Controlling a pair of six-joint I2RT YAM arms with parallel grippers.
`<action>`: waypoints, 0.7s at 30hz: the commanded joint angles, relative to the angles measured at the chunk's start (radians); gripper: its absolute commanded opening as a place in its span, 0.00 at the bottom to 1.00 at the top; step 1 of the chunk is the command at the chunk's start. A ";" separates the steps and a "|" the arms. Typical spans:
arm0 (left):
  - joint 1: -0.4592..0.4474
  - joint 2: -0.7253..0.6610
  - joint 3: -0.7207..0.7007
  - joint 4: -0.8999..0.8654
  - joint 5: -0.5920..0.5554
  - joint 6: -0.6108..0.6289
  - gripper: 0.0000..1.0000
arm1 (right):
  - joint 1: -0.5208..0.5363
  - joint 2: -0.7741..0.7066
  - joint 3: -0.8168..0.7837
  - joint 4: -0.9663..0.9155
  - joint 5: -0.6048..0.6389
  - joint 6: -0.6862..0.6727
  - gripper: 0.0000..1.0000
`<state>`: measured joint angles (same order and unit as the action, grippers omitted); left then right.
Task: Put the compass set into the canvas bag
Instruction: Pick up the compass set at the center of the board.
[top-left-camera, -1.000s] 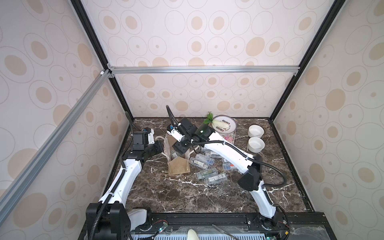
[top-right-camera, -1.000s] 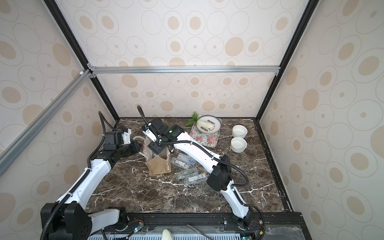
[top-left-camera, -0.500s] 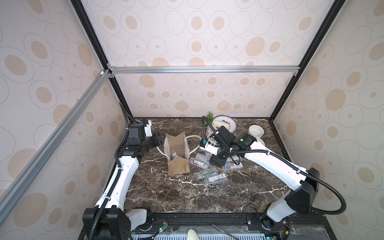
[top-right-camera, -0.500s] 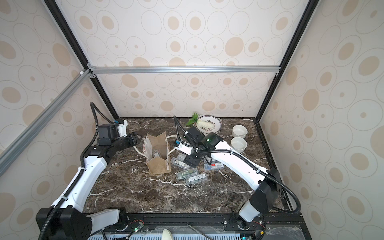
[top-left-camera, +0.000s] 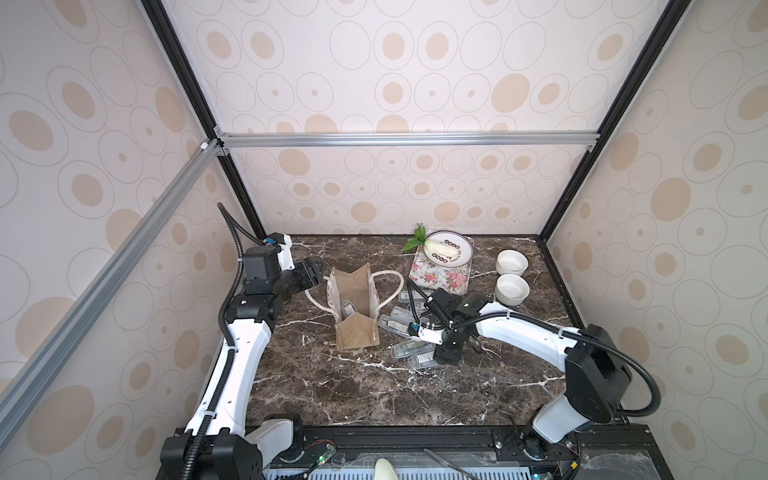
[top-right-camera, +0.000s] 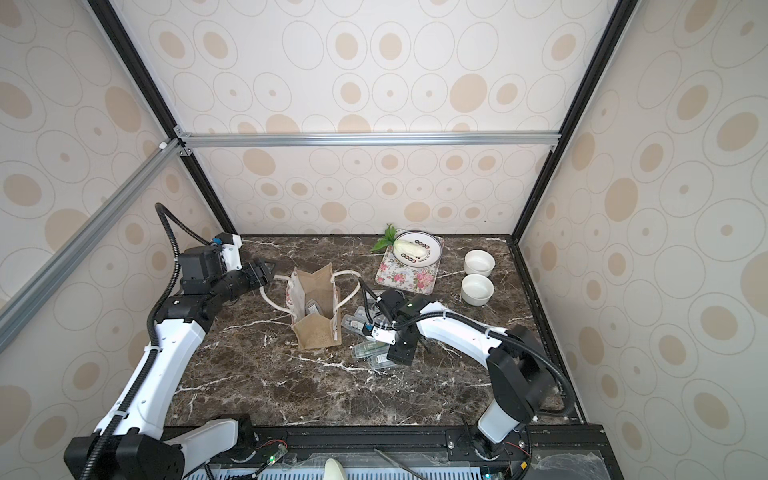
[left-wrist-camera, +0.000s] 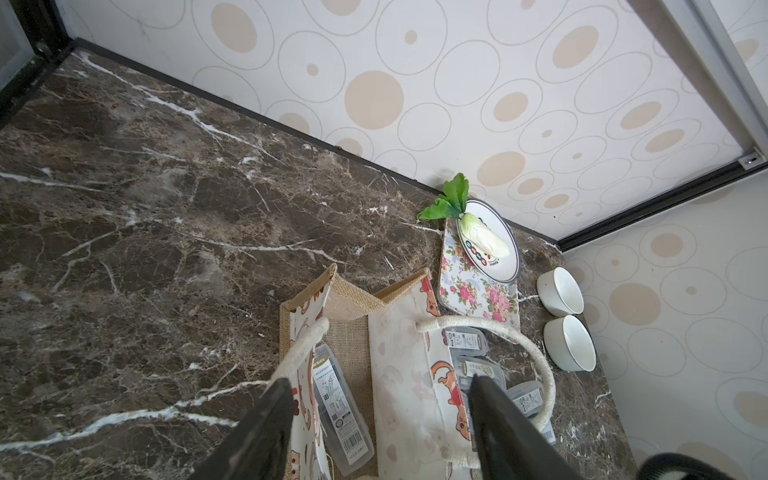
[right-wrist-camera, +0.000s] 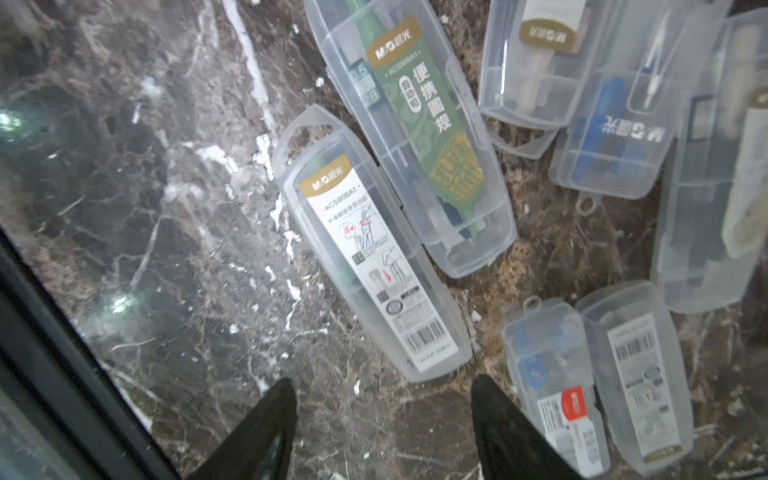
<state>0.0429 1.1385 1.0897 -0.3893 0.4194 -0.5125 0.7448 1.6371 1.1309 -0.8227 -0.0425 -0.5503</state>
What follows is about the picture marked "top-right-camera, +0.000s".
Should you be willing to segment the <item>patterned canvas tote bag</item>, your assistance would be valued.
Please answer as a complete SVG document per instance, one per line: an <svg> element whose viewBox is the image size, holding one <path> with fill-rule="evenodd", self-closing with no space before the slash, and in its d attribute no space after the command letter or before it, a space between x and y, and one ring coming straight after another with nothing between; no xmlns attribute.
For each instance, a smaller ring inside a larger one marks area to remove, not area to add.
<svg viewBox="0 0 768 480"><path fill-rule="evenodd" d="M341 299L336 281L344 276L356 281L351 293ZM342 344L340 310L360 291L360 277L354 270L334 271L331 263L312 273L295 268L288 276L274 277L285 283L284 306L275 303L264 287L259 292L273 309L290 316L300 350L320 350Z"/></svg>

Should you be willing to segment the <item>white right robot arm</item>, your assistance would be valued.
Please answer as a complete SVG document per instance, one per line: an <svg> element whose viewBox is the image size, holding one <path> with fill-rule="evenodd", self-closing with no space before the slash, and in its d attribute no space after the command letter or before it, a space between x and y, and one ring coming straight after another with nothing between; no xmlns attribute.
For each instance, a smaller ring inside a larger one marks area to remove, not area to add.
<svg viewBox="0 0 768 480"><path fill-rule="evenodd" d="M532 332L491 327L447 309L431 296L408 299L388 289L373 294L382 321L369 318L371 336L389 345L386 359L396 365L413 363L418 343L434 340L475 360L489 375L493 400L471 429L477 450L493 451L513 432L542 412L561 373L543 355Z"/></svg>

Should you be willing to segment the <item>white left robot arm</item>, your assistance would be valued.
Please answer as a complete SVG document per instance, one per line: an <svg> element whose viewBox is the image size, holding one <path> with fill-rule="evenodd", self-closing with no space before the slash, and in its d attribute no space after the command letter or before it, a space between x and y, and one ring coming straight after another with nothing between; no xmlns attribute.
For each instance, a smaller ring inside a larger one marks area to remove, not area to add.
<svg viewBox="0 0 768 480"><path fill-rule="evenodd" d="M64 462L77 479L182 479L240 444L235 418L212 420L174 438L163 437L172 398L191 357L228 302L268 286L275 263L244 261L237 235L176 257L173 284L151 313L149 343L115 404L88 436L73 438Z"/></svg>

